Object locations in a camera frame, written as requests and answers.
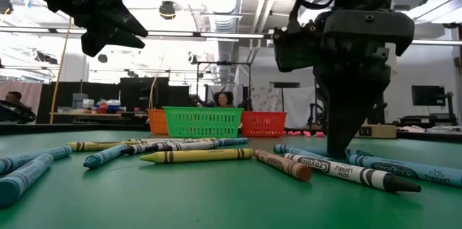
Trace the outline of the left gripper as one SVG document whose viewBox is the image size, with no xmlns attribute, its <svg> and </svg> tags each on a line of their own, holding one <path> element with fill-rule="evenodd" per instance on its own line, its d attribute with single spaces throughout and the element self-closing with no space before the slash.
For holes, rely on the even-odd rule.
<svg viewBox="0 0 462 229">
<path fill-rule="evenodd" d="M 74 3 L 79 9 L 74 24 L 87 30 L 81 36 L 82 51 L 86 55 L 95 57 L 106 45 L 144 47 L 144 42 L 135 35 L 147 37 L 147 30 L 122 0 L 76 0 Z"/>
</svg>

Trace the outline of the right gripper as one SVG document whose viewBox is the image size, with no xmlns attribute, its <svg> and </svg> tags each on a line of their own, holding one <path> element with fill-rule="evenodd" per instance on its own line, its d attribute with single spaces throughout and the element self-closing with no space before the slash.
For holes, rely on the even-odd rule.
<svg viewBox="0 0 462 229">
<path fill-rule="evenodd" d="M 313 73 L 326 96 L 327 152 L 344 158 L 390 83 L 390 55 L 400 56 L 411 45 L 415 24 L 401 12 L 344 9 L 323 12 L 314 23 L 320 44 Z"/>
</svg>

